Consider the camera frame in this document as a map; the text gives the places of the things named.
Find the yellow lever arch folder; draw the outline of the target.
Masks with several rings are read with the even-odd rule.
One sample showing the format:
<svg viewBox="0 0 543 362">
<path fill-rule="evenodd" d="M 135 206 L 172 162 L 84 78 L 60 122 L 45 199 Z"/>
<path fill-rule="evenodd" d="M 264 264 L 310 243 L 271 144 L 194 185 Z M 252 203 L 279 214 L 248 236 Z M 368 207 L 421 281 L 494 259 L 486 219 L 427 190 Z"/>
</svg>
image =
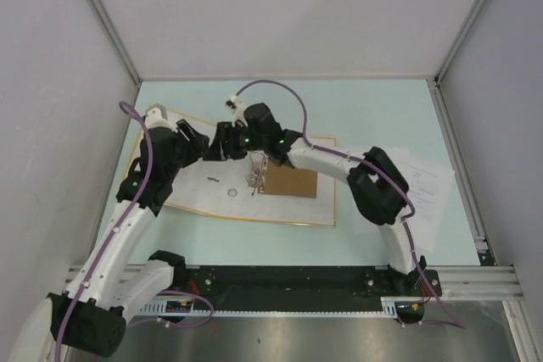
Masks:
<svg viewBox="0 0 543 362">
<path fill-rule="evenodd" d="M 168 119 L 176 122 L 185 119 L 196 131 L 210 138 L 216 126 L 194 117 L 167 110 Z M 147 164 L 153 165 L 152 143 L 147 144 L 143 135 L 138 137 L 138 148 L 131 155 L 127 176 L 131 181 L 130 192 L 138 189 Z M 256 193 L 247 186 L 249 156 L 225 162 L 204 161 L 180 169 L 177 175 L 152 175 L 140 198 L 154 214 L 165 206 L 182 209 L 195 214 L 225 220 L 271 222 L 289 225 L 326 226 L 335 225 L 335 182 L 326 175 L 318 175 L 315 199 L 271 196 Z"/>
</svg>

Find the metal lever arch mechanism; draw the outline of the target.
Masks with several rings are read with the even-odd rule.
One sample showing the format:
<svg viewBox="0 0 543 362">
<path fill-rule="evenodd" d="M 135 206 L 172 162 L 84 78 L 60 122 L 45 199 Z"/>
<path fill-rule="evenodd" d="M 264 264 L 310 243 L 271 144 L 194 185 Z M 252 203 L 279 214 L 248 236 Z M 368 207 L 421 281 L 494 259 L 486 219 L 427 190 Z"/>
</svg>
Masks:
<svg viewBox="0 0 543 362">
<path fill-rule="evenodd" d="M 252 189 L 251 195 L 264 191 L 268 158 L 263 153 L 252 153 L 249 156 L 250 168 L 246 175 L 247 186 Z"/>
</svg>

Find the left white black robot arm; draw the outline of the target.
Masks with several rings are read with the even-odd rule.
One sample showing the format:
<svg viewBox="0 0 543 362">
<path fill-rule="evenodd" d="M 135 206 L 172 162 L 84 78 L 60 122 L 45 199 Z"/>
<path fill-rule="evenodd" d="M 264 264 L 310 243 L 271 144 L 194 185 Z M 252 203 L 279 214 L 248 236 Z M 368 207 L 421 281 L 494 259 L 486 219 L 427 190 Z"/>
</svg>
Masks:
<svg viewBox="0 0 543 362">
<path fill-rule="evenodd" d="M 134 277 L 120 281 L 132 252 L 171 195 L 179 170 L 197 162 L 210 142 L 186 120 L 172 125 L 147 116 L 144 124 L 140 156 L 120 184 L 104 236 L 64 292 L 49 295 L 56 354 L 66 345 L 111 356 L 146 304 L 164 290 L 179 293 L 188 283 L 185 259 L 166 251 L 153 253 Z"/>
</svg>

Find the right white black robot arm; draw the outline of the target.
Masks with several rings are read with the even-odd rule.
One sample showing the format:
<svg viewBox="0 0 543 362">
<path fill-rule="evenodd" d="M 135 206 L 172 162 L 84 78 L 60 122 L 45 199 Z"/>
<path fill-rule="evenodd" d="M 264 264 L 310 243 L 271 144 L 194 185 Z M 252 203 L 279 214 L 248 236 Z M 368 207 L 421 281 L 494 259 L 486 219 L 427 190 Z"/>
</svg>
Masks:
<svg viewBox="0 0 543 362">
<path fill-rule="evenodd" d="M 423 267 L 406 221 L 415 214 L 409 186 L 389 155 L 371 148 L 363 156 L 325 148 L 303 132 L 283 129 L 264 103 L 226 101 L 232 120 L 216 125 L 205 161 L 240 160 L 259 152 L 277 167 L 312 170 L 341 181 L 350 189 L 359 213 L 378 226 L 389 253 L 392 287 L 411 295 L 422 285 Z"/>
</svg>

